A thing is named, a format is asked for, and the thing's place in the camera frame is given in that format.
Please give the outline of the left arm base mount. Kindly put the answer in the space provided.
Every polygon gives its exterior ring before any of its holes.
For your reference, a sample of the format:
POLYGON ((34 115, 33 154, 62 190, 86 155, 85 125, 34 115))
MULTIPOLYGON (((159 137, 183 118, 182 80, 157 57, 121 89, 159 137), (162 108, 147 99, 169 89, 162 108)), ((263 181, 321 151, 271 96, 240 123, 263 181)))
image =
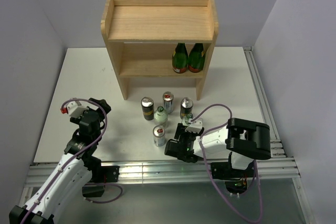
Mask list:
POLYGON ((107 191, 107 187, 111 186, 117 187, 120 190, 114 199, 105 201, 93 200, 93 202, 96 204, 105 204, 119 199, 123 194, 122 187, 116 184, 119 178, 119 168, 119 166, 101 166, 98 168, 92 178, 82 187, 82 196, 87 201, 91 201, 92 198, 100 198, 107 191))

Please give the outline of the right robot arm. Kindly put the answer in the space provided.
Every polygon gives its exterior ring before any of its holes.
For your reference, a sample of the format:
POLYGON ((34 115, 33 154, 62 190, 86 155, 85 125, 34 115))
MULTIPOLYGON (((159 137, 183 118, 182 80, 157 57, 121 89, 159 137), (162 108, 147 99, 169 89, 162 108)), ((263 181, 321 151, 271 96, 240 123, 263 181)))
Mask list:
POLYGON ((166 143, 164 154, 186 163, 196 163, 227 150, 226 162, 210 163, 212 178, 220 180, 253 177, 253 161, 271 158, 270 128, 267 124, 232 118, 225 127, 203 137, 202 133, 202 119, 179 123, 174 139, 166 143))

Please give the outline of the clear bottle green cap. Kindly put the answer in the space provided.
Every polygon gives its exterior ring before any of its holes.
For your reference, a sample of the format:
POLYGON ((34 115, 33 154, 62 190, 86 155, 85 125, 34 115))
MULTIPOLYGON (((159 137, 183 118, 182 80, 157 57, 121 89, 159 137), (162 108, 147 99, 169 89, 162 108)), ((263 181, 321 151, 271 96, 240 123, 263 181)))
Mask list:
POLYGON ((185 114, 182 118, 183 126, 189 126, 191 124, 191 119, 193 118, 192 113, 185 114))

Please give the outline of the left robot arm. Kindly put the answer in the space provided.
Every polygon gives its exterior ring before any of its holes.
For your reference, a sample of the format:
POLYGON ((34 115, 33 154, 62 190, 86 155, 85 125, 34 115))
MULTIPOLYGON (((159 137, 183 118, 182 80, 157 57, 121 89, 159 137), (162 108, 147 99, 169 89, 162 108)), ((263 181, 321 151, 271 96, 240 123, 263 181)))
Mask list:
POLYGON ((56 223, 67 201, 88 183, 102 176, 101 160, 94 157, 99 141, 107 129, 111 111, 106 100, 72 98, 61 105, 61 112, 78 125, 56 168, 30 200, 22 207, 14 206, 9 213, 10 223, 56 223))

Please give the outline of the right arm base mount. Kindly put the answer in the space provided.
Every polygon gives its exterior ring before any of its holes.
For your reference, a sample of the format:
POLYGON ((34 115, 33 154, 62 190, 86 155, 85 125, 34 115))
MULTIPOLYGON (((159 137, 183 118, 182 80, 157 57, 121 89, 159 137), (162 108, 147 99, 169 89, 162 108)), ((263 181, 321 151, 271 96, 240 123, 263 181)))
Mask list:
POLYGON ((255 178, 253 164, 248 165, 245 170, 233 169, 229 162, 211 163, 211 174, 213 179, 225 180, 225 187, 229 193, 242 194, 247 191, 248 178, 255 178))

